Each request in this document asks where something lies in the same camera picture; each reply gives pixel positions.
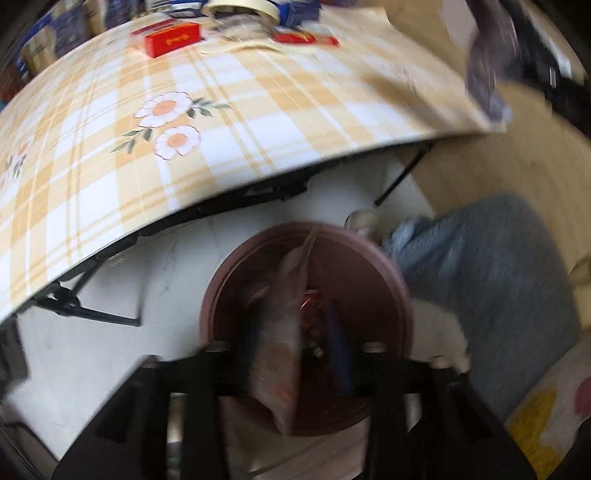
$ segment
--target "colorful patterned cloth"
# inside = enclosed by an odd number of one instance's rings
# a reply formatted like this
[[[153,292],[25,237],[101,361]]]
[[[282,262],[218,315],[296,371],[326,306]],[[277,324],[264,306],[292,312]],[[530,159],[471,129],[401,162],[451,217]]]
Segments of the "colorful patterned cloth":
[[[499,129],[381,10],[325,8],[340,48],[205,56],[195,44],[150,59],[129,33],[162,17],[84,43],[0,114],[0,320],[105,246],[221,192]]]

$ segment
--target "beige floor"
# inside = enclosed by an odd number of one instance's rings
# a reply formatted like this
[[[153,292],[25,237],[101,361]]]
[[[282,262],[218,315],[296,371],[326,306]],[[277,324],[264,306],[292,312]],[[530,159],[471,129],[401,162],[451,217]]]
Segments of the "beige floor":
[[[454,0],[362,0],[383,5],[390,22],[459,72],[465,51],[450,38],[441,19]],[[582,67],[551,22],[533,10],[573,64]],[[544,98],[515,83],[499,82],[513,110],[506,134],[441,141],[413,173],[438,214],[499,192],[517,192],[541,213],[570,270],[591,253],[591,143],[557,115]],[[404,162],[412,151],[401,154]],[[591,286],[575,291],[581,321],[591,328]]]

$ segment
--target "black stand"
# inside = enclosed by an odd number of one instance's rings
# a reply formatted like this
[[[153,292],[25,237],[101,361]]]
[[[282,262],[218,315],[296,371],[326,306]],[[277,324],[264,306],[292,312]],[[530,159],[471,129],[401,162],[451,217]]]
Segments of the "black stand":
[[[86,309],[80,305],[78,294],[80,290],[88,283],[98,269],[105,263],[104,259],[96,260],[94,266],[86,270],[80,280],[72,289],[61,286],[59,280],[52,283],[41,294],[33,297],[32,305],[45,310],[50,310],[64,317],[80,317],[88,320],[97,320],[98,322],[117,323],[119,325],[130,325],[134,327],[141,326],[141,318],[122,317],[112,313],[100,312],[98,310]]]
[[[421,148],[419,149],[418,153],[415,155],[413,160],[406,167],[404,167],[404,170],[402,171],[402,173],[396,178],[396,180],[394,180],[392,182],[392,184],[386,189],[386,191],[383,194],[381,194],[378,197],[378,199],[374,202],[374,205],[376,207],[379,207],[380,205],[382,205],[384,200],[386,198],[388,198],[388,196],[394,191],[394,189],[398,185],[400,185],[406,177],[408,177],[408,175],[412,172],[414,167],[416,167],[418,165],[418,163],[425,157],[425,155],[427,155],[433,149],[433,145],[435,145],[434,141],[427,142],[421,146]]]

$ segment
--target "red cigarette pack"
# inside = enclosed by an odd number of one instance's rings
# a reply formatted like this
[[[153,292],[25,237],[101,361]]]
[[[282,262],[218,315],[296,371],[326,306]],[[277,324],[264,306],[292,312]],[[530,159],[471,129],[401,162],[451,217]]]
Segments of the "red cigarette pack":
[[[135,46],[152,58],[201,40],[199,24],[174,18],[140,28],[131,36]]]
[[[273,35],[273,40],[279,43],[317,43],[319,45],[331,45],[333,47],[340,46],[339,41],[334,37],[312,35],[308,32],[296,30],[276,31]]]

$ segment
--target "tablecloth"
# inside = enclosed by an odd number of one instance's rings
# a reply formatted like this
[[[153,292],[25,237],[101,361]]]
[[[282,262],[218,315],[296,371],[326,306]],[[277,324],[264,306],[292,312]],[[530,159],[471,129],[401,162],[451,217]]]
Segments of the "tablecloth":
[[[73,50],[0,114],[0,319],[105,246],[221,192],[499,129],[383,10],[325,8],[341,47],[308,54],[205,56],[195,44],[149,59],[129,33],[158,15]]]

